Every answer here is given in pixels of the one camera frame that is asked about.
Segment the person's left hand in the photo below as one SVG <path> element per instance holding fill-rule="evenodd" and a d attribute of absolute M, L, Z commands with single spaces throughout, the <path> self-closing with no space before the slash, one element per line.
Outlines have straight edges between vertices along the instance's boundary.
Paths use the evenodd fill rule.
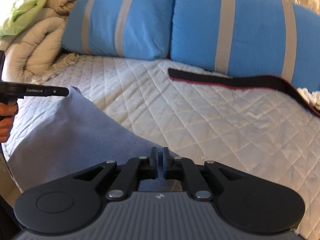
<path fill-rule="evenodd" d="M 13 127 L 15 116 L 18 113 L 18 104 L 6 105 L 1 103 L 0 106 L 0 142 L 6 142 L 10 137 L 10 132 Z"/>

